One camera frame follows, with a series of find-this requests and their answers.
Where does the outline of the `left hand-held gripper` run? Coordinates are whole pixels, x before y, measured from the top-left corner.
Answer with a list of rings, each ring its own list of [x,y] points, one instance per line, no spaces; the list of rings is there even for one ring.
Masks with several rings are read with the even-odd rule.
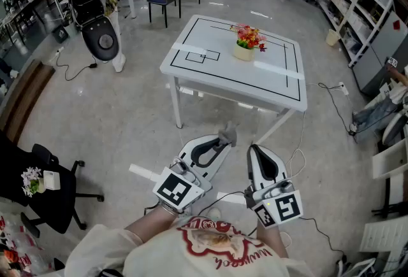
[[[173,164],[163,169],[153,193],[173,211],[184,211],[212,189],[210,181],[231,148],[215,134],[188,141]]]

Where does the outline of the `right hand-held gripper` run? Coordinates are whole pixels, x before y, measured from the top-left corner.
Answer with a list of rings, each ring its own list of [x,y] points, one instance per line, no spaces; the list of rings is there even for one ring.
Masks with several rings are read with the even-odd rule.
[[[259,223],[269,229],[302,217],[300,191],[286,179],[283,160],[266,147],[251,145],[247,161],[252,186],[245,189],[244,197]]]

